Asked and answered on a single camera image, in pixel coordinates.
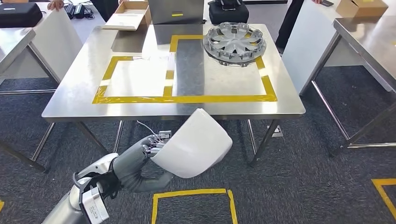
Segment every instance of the cable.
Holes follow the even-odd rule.
[[[141,124],[141,125],[143,125],[143,126],[145,126],[148,130],[151,131],[151,133],[152,133],[155,137],[157,137],[157,138],[159,139],[159,142],[162,142],[162,143],[163,143],[162,137],[161,137],[159,134],[155,133],[155,132],[153,131],[153,129],[149,128],[149,126],[145,125],[144,123],[142,123],[142,122],[140,122],[140,121],[138,121],[138,120],[136,120],[136,122],[139,123],[139,124]]]
[[[149,126],[145,125],[144,123],[141,123],[141,122],[138,121],[138,120],[136,120],[136,122],[139,123],[139,124],[141,124],[141,125],[143,125],[143,126],[145,126],[145,127],[146,127],[148,130],[150,130],[151,133],[153,133],[154,135],[158,135],[158,134],[156,134],[156,133],[153,131],[153,129],[149,128]]]

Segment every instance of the person's leg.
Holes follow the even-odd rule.
[[[294,23],[296,23],[298,14],[300,13],[301,6],[303,5],[304,0],[293,0],[285,18],[283,20],[282,26],[279,29],[279,36],[275,42],[275,45],[279,49],[285,49],[287,41],[289,40],[291,31],[293,30]]]
[[[107,22],[118,7],[118,0],[91,0],[103,20]]]

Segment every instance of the yellow tape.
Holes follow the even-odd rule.
[[[110,59],[110,63],[106,69],[105,75],[103,76],[102,80],[108,80],[113,75],[115,66],[117,65],[118,61],[132,61],[132,57],[125,57],[125,56],[114,56]]]
[[[153,196],[153,212],[151,214],[151,224],[156,224],[157,212],[158,212],[158,194],[154,194],[154,196]]]
[[[256,58],[255,61],[256,61],[256,65],[257,65],[258,70],[265,68],[264,62],[262,61],[262,57]]]
[[[234,196],[231,190],[228,190],[228,197],[230,198],[230,210],[231,210],[231,218],[233,220],[233,224],[238,224],[238,219],[236,217],[236,209],[234,203]]]
[[[93,98],[92,103],[93,104],[100,104],[100,100],[103,99],[105,96],[105,92],[107,90],[107,86],[99,86],[98,90],[96,91],[96,94]]]
[[[179,40],[202,40],[203,38],[203,35],[172,35],[169,52],[176,52]]]
[[[176,97],[101,97],[93,104],[121,104],[121,103],[160,103],[160,104],[201,104],[201,103],[236,103],[236,102],[276,102],[275,95],[246,95],[246,96],[176,96]]]
[[[226,189],[197,189],[197,190],[181,190],[166,193],[158,193],[153,196],[153,212],[151,214],[151,224],[155,224],[158,212],[158,199],[166,197],[201,195],[201,194],[225,194]]]
[[[378,190],[378,193],[380,193],[380,196],[388,207],[390,213],[392,213],[393,218],[396,219],[396,208],[390,201],[388,195],[385,193],[382,187],[384,185],[396,185],[396,179],[372,179],[371,181],[373,182],[375,188]]]
[[[174,77],[175,71],[168,70],[166,71],[165,75],[165,84],[169,84],[163,88],[163,96],[164,97],[171,97],[172,96],[172,90],[173,90],[173,77]]]
[[[170,62],[175,63],[177,43],[179,40],[199,40],[203,35],[173,35],[170,41],[170,52],[174,52],[170,56]],[[103,76],[102,81],[110,80],[114,73],[114,69],[118,61],[132,61],[130,56],[114,56],[111,58],[107,70]],[[265,68],[262,57],[256,60],[257,69]],[[120,103],[179,103],[179,104],[200,104],[200,103],[235,103],[235,102],[276,102],[275,91],[272,87],[269,76],[262,76],[262,84],[264,86],[266,95],[245,95],[245,96],[172,96],[173,82],[174,82],[174,67],[168,64],[168,69],[165,75],[165,86],[163,90],[163,97],[105,97],[107,89],[106,85],[99,86],[93,104],[120,104]]]

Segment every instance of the carpet floor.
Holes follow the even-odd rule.
[[[341,122],[352,134],[395,100],[363,67],[324,68],[318,85]],[[5,80],[0,90],[52,88],[47,78]],[[41,118],[51,95],[1,96],[0,140],[32,156],[48,123]],[[307,113],[300,119],[283,120],[282,138],[273,138],[254,168],[248,129],[243,120],[219,123],[233,139],[222,162],[191,179],[174,178],[161,192],[225,188],[233,193],[240,224],[394,224],[391,212],[372,179],[395,178],[396,151],[343,149],[330,158],[343,138],[313,88],[303,98]],[[176,131],[183,121],[142,121],[155,131]],[[255,140],[261,141],[268,121],[254,120]],[[107,148],[112,148],[118,121],[87,122]],[[362,141],[395,141],[395,117],[365,136]],[[128,121],[124,124],[119,153],[149,131]],[[0,211],[2,224],[41,223],[72,186],[71,175],[99,159],[100,153],[72,123],[56,124],[39,163],[47,171],[36,172],[0,151]],[[149,162],[143,174],[162,173]],[[384,187],[396,203],[396,186]],[[110,219],[106,224],[149,224],[153,193],[122,191],[106,200]],[[157,224],[231,224],[227,194],[161,198]]]

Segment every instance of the black case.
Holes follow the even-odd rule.
[[[0,28],[34,27],[41,18],[40,8],[34,2],[0,5]]]
[[[233,2],[235,1],[224,0],[223,3],[225,5],[223,6],[219,4],[219,1],[209,2],[209,18],[212,24],[218,25],[222,22],[248,22],[248,8],[241,0],[240,5]]]

